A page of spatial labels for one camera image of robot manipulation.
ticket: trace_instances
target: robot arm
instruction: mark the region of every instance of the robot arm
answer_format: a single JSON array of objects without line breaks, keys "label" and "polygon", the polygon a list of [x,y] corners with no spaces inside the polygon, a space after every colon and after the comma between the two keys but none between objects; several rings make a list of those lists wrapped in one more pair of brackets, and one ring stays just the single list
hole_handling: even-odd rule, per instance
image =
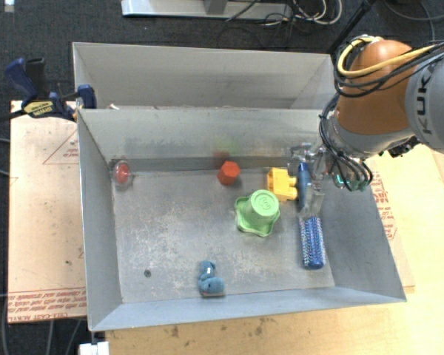
[{"label": "robot arm", "polygon": [[423,143],[444,153],[444,42],[413,50],[361,36],[337,59],[338,94],[323,110],[320,136],[339,187],[363,189],[371,182],[364,161],[385,151],[396,157]]}]

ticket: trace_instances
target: bin floor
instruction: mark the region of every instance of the bin floor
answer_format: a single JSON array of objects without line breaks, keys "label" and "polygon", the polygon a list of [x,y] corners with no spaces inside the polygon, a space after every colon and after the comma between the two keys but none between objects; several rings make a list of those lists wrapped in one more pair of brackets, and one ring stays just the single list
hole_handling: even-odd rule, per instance
[{"label": "bin floor", "polygon": [[231,186],[217,170],[137,172],[112,188],[123,302],[199,297],[199,264],[215,263],[227,294],[334,286],[329,261],[302,267],[296,202],[280,203],[268,237],[239,231],[235,200],[266,188],[269,169],[242,169]]}]

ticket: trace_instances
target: green plastic cup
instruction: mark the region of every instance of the green plastic cup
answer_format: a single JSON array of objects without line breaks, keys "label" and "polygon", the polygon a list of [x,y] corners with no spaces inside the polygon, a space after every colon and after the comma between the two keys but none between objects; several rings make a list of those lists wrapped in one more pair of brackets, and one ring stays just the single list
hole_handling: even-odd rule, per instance
[{"label": "green plastic cup", "polygon": [[259,189],[248,197],[239,197],[235,201],[235,211],[239,230],[266,237],[280,217],[280,203],[273,193]]}]

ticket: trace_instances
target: orange object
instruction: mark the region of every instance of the orange object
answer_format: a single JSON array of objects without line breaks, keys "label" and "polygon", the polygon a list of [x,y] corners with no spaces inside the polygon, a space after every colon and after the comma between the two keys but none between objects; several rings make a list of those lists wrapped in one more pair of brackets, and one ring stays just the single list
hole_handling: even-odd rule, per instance
[{"label": "orange object", "polygon": [[229,186],[235,181],[238,174],[240,174],[240,168],[238,168],[236,162],[227,160],[217,174],[217,179],[221,182],[221,184]]}]

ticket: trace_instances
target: small red object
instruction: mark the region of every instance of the small red object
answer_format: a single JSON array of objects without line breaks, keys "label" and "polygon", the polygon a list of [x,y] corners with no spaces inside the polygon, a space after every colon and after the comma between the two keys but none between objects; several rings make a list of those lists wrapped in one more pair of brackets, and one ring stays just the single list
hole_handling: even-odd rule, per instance
[{"label": "small red object", "polygon": [[128,163],[120,162],[115,166],[114,170],[115,180],[119,184],[127,184],[130,177],[130,167]]},{"label": "small red object", "polygon": [[229,186],[235,181],[238,174],[240,174],[240,168],[238,168],[236,162],[227,160],[217,174],[217,179],[221,182],[221,184]]}]

